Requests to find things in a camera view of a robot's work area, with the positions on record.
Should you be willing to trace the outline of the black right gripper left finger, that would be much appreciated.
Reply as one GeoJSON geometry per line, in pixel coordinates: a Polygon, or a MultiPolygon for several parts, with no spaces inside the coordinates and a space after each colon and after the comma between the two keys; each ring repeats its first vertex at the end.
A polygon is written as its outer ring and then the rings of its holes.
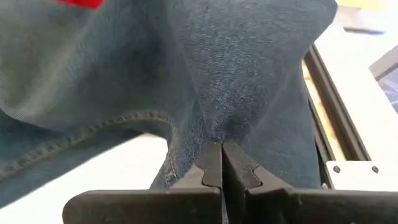
{"type": "Polygon", "coordinates": [[[64,206],[66,224],[222,223],[221,144],[205,147],[190,170],[168,189],[92,190],[64,206]]]}

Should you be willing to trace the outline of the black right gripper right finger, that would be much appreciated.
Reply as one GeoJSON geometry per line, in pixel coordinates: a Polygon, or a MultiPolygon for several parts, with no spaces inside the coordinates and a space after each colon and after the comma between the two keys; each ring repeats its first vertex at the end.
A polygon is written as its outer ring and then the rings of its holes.
{"type": "Polygon", "coordinates": [[[397,223],[396,193],[295,189],[234,142],[223,144],[223,190],[230,223],[397,223]]]}

